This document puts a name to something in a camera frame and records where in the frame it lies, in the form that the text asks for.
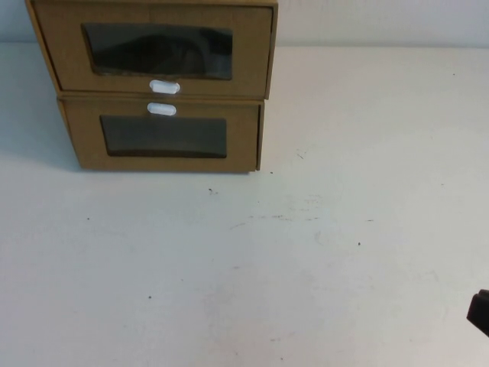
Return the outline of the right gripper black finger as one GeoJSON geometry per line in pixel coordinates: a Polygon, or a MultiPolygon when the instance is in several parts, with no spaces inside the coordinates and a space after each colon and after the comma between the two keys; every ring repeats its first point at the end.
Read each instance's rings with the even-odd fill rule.
{"type": "Polygon", "coordinates": [[[479,329],[485,336],[489,336],[489,291],[480,290],[471,300],[467,320],[479,329]]]}

